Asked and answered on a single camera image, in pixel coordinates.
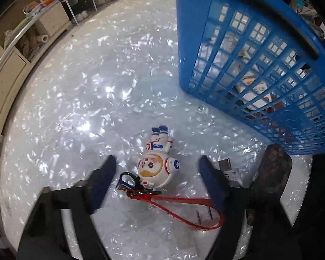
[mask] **red lanyard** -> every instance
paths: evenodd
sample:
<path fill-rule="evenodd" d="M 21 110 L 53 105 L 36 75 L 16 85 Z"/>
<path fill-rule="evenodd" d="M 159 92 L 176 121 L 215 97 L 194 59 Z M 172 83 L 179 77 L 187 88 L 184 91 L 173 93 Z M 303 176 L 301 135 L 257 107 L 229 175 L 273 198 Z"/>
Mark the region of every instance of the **red lanyard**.
<path fill-rule="evenodd" d="M 204 206 L 208 206 L 211 207 L 213 209 L 214 205 L 212 204 L 212 201 L 208 198 L 170 198 L 170 197 L 162 197 L 160 195 L 152 195 L 152 194 L 139 194 L 139 195 L 132 195 L 133 193 L 138 193 L 140 191 L 135 191 L 135 190 L 128 190 L 127 191 L 127 196 L 131 199 L 137 199 L 137 200 L 143 200 L 145 202 L 148 202 L 150 204 L 155 205 L 156 207 L 159 207 L 161 210 L 165 211 L 167 214 L 171 215 L 172 217 L 178 219 L 181 222 L 186 223 L 189 226 L 194 227 L 195 229 L 199 229 L 199 230 L 203 230 L 203 231 L 208 231 L 208 230 L 213 230 L 213 229 L 217 229 L 219 227 L 222 226 L 223 222 L 224 222 L 224 214 L 219 213 L 220 219 L 219 222 L 213 226 L 213 227 L 205 227 L 202 225 L 198 225 L 195 223 L 192 223 L 184 218 L 182 218 L 181 216 L 173 213 L 172 211 L 168 210 L 166 207 L 152 201 L 152 199 L 155 200 L 165 200 L 165 201 L 171 201 L 171 202 L 177 202 L 177 203 L 189 203 L 189 204 L 198 204 L 198 205 L 204 205 Z"/>

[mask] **wooden cabinet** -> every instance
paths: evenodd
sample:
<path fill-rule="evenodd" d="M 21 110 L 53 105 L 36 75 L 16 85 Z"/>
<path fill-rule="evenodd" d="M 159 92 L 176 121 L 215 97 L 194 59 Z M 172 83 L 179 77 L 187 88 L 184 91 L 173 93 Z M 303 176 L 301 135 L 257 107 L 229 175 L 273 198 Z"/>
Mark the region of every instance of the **wooden cabinet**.
<path fill-rule="evenodd" d="M 63 6 L 61 3 L 57 3 L 35 23 L 35 26 L 39 33 L 52 37 L 68 21 L 68 15 Z"/>
<path fill-rule="evenodd" d="M 13 51 L 0 72 L 0 111 L 7 94 L 24 66 L 25 62 Z"/>
<path fill-rule="evenodd" d="M 44 43 L 31 61 L 28 61 L 15 47 L 18 38 L 8 46 L 4 58 L 0 62 L 0 156 L 3 147 L 4 125 L 12 104 L 40 57 L 48 47 L 71 26 L 67 14 L 59 1 L 47 6 L 43 12 L 37 14 L 24 28 L 28 30 L 36 25 L 39 34 L 48 34 L 49 40 Z"/>

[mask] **pearl white surface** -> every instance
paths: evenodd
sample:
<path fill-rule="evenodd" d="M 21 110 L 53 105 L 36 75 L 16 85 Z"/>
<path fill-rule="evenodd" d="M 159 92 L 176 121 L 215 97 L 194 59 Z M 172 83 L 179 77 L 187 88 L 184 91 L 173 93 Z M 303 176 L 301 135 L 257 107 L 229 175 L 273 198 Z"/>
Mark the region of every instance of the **pearl white surface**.
<path fill-rule="evenodd" d="M 109 154 L 117 157 L 117 174 L 137 173 L 150 128 L 159 124 L 170 128 L 170 155 L 180 162 L 164 194 L 207 196 L 197 171 L 202 154 L 214 162 L 230 158 L 249 185 L 270 142 L 185 94 L 178 85 L 177 49 L 175 0 L 120 0 L 67 33 L 36 67 L 11 112 L 0 162 L 2 218 L 16 249 L 42 187 L 70 187 Z M 292 159 L 282 203 L 294 221 L 311 157 Z M 93 215 L 112 259 L 205 257 L 215 232 L 192 231 L 157 208 L 129 200 L 115 184 Z M 64 215 L 72 253 L 81 258 Z"/>

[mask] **black carabiner clip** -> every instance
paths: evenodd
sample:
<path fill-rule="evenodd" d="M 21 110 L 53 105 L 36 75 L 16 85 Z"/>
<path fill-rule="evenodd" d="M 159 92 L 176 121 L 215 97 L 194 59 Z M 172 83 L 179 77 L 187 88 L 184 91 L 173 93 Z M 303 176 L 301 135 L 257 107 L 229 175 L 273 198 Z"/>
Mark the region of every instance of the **black carabiner clip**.
<path fill-rule="evenodd" d="M 129 183 L 125 182 L 122 180 L 122 177 L 124 175 L 130 176 L 130 178 L 132 178 L 134 185 L 130 185 Z M 127 191 L 127 190 L 144 190 L 145 187 L 141 185 L 140 182 L 140 177 L 130 173 L 130 172 L 123 172 L 122 174 L 120 174 L 119 176 L 119 180 L 118 183 L 116 185 L 116 189 L 117 190 L 121 190 L 121 191 Z"/>

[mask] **astronaut figurine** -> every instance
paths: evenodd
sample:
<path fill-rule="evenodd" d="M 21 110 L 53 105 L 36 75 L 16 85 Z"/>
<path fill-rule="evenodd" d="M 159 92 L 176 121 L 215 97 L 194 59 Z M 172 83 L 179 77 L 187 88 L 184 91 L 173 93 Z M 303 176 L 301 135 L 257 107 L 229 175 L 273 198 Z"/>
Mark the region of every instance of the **astronaut figurine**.
<path fill-rule="evenodd" d="M 147 153 L 137 165 L 141 184 L 148 189 L 167 185 L 179 169 L 178 160 L 168 156 L 173 140 L 168 135 L 168 127 L 153 127 L 152 132 L 146 144 Z"/>

